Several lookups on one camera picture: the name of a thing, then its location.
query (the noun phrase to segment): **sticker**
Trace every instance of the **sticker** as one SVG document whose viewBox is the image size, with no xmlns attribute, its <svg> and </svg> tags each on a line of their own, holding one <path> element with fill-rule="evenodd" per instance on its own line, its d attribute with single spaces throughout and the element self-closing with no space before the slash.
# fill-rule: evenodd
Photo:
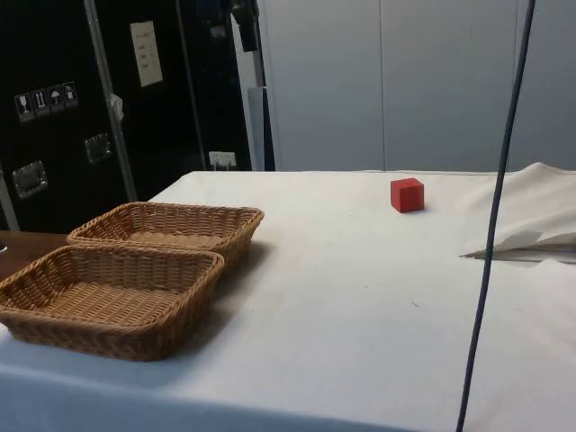
<svg viewBox="0 0 576 432">
<path fill-rule="evenodd" d="M 16 104 L 16 112 L 18 113 L 20 122 L 27 122 L 35 117 L 29 93 L 16 95 L 14 97 L 14 103 Z"/>
<path fill-rule="evenodd" d="M 30 93 L 36 117 L 50 114 L 49 100 L 45 88 L 39 88 Z"/>
<path fill-rule="evenodd" d="M 145 87 L 162 82 L 164 78 L 158 56 L 154 23 L 152 21 L 134 22 L 130 24 L 130 32 L 132 33 L 140 86 Z"/>
<path fill-rule="evenodd" d="M 64 83 L 61 87 L 64 92 L 64 105 L 67 108 L 78 106 L 78 94 L 76 93 L 76 85 L 74 84 L 74 81 Z"/>
<path fill-rule="evenodd" d="M 50 110 L 53 113 L 57 113 L 58 111 L 62 111 L 66 106 L 64 105 L 64 92 L 62 91 L 62 87 L 60 85 L 53 85 L 52 87 L 48 87 L 48 99 Z"/>
</svg>

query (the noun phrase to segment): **white panel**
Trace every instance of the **white panel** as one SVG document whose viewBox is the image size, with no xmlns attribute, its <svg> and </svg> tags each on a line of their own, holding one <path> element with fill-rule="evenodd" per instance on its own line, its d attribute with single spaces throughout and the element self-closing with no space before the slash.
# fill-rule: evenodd
<svg viewBox="0 0 576 432">
<path fill-rule="evenodd" d="M 521 0 L 519 30 L 527 0 Z M 532 35 L 512 135 L 510 167 L 537 160 L 576 168 L 576 2 L 536 2 Z"/>
<path fill-rule="evenodd" d="M 234 37 L 234 49 L 236 51 L 236 64 L 238 66 L 238 78 L 240 80 L 240 91 L 242 93 L 242 107 L 244 108 L 244 122 L 246 123 L 250 165 L 252 166 L 253 171 L 264 170 L 257 166 L 256 152 L 254 148 L 254 133 L 252 131 L 252 117 L 248 101 L 248 90 L 257 86 L 257 72 L 254 62 L 259 61 L 259 53 L 257 51 L 245 52 L 242 48 L 240 28 L 236 23 L 236 20 L 232 19 L 231 25 L 232 35 Z"/>
<path fill-rule="evenodd" d="M 382 169 L 380 1 L 261 6 L 278 169 Z"/>
<path fill-rule="evenodd" d="M 386 168 L 495 170 L 517 0 L 382 0 Z"/>
</svg>

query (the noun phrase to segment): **woven basket rim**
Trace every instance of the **woven basket rim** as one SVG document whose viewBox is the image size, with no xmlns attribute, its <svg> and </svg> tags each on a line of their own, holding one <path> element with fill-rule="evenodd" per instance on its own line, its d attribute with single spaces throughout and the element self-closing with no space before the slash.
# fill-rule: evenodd
<svg viewBox="0 0 576 432">
<path fill-rule="evenodd" d="M 203 205 L 203 204 L 180 204 L 180 203 L 173 203 L 173 202 L 126 202 L 125 204 L 121 204 L 118 207 L 98 216 L 87 223 L 81 225 L 80 227 L 74 229 L 70 232 L 66 237 L 66 242 L 70 244 L 98 244 L 98 245 L 106 245 L 113 242 L 114 244 L 123 245 L 126 247 L 132 248 L 144 248 L 147 244 L 144 241 L 135 241 L 135 240 L 119 240 L 119 239 L 109 239 L 109 238 L 94 238 L 94 237 L 85 237 L 83 233 L 86 232 L 89 228 L 93 227 L 94 225 L 98 225 L 102 221 L 105 221 L 109 218 L 112 214 L 116 212 L 120 212 L 124 209 L 129 209 L 131 207 L 172 207 L 172 208 L 186 208 L 186 209 L 211 209 L 211 210 L 235 210 L 235 211 L 243 211 L 246 213 L 253 213 L 252 217 L 249 220 L 243 222 L 236 232 L 230 234 L 226 237 L 223 237 L 221 241 L 218 243 L 214 243 L 211 245 L 203 245 L 203 246 L 195 246 L 195 247 L 188 247 L 183 245 L 177 245 L 174 243 L 166 242 L 163 244 L 156 244 L 155 246 L 159 248 L 172 248 L 177 250 L 205 250 L 208 251 L 209 249 L 214 248 L 225 248 L 230 243 L 233 243 L 237 237 L 239 237 L 244 230 L 249 230 L 253 224 L 258 224 L 264 218 L 264 212 L 256 207 L 230 207 L 230 206 L 221 206 L 221 205 Z"/>
<path fill-rule="evenodd" d="M 9 276 L 8 278 L 4 279 L 0 283 L 0 292 L 6 288 L 7 285 L 10 285 L 17 280 L 25 277 L 29 272 L 31 272 L 37 266 L 43 265 L 46 261 L 51 260 L 54 257 L 57 257 L 60 254 L 66 253 L 68 251 L 86 251 L 86 250 L 93 250 L 102 253 L 130 253 L 136 255 L 144 255 L 144 256 L 156 256 L 156 257 L 170 257 L 170 256 L 182 256 L 182 257 L 210 257 L 212 259 L 211 266 L 206 270 L 206 272 L 199 278 L 197 278 L 192 285 L 185 287 L 178 298 L 174 301 L 174 303 L 170 306 L 169 309 L 174 308 L 176 305 L 180 304 L 185 300 L 185 297 L 188 293 L 191 293 L 190 296 L 194 297 L 194 295 L 199 292 L 203 287 L 207 284 L 210 284 L 214 279 L 218 278 L 224 268 L 224 258 L 217 253 L 209 252 L 209 251 L 201 251 L 201 250 L 170 250 L 170 249 L 154 249 L 154 248 L 146 248 L 146 247 L 125 247 L 119 245 L 104 245 L 104 246 L 85 246 L 85 245 L 72 245 L 72 246 L 64 246 L 59 247 L 49 254 L 33 261 L 25 268 L 19 270 L 18 272 L 14 273 L 13 275 Z M 7 307 L 4 305 L 0 305 L 0 321 L 3 319 L 11 319 L 11 320 L 18 320 L 26 318 L 28 321 L 32 323 L 42 324 L 49 321 L 51 325 L 61 325 L 62 327 L 74 327 L 75 329 L 82 329 L 82 330 L 96 330 L 96 331 L 112 331 L 118 335 L 125 334 L 131 337 L 137 337 L 140 333 L 144 334 L 150 332 L 155 326 L 158 325 L 161 317 L 158 317 L 150 322 L 144 324 L 136 324 L 136 325 L 128 325 L 128 324 L 121 324 L 121 323 L 105 323 L 101 321 L 91 321 L 89 319 L 80 319 L 80 318 L 70 318 L 70 317 L 62 317 L 62 316 L 54 316 L 49 313 L 40 312 L 37 310 L 25 310 L 13 307 Z"/>
</svg>

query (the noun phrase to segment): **cloth fold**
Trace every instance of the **cloth fold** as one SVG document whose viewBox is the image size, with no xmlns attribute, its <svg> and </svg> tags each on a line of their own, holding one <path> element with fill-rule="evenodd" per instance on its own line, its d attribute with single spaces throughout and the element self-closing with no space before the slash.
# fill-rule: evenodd
<svg viewBox="0 0 576 432">
<path fill-rule="evenodd" d="M 456 204 L 463 217 L 463 256 L 485 253 L 495 182 L 491 178 Z M 540 261 L 550 252 L 576 262 L 576 172 L 538 162 L 506 176 L 494 253 L 517 259 L 520 251 L 528 260 Z"/>
</svg>

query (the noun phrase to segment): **white label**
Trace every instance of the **white label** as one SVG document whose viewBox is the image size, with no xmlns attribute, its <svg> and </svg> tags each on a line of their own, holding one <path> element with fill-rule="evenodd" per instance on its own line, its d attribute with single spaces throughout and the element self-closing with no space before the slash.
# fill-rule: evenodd
<svg viewBox="0 0 576 432">
<path fill-rule="evenodd" d="M 152 21 L 134 22 L 130 24 L 130 31 L 136 54 L 140 85 L 145 87 L 161 82 L 163 80 L 162 67 L 158 56 L 154 23 Z"/>
</svg>

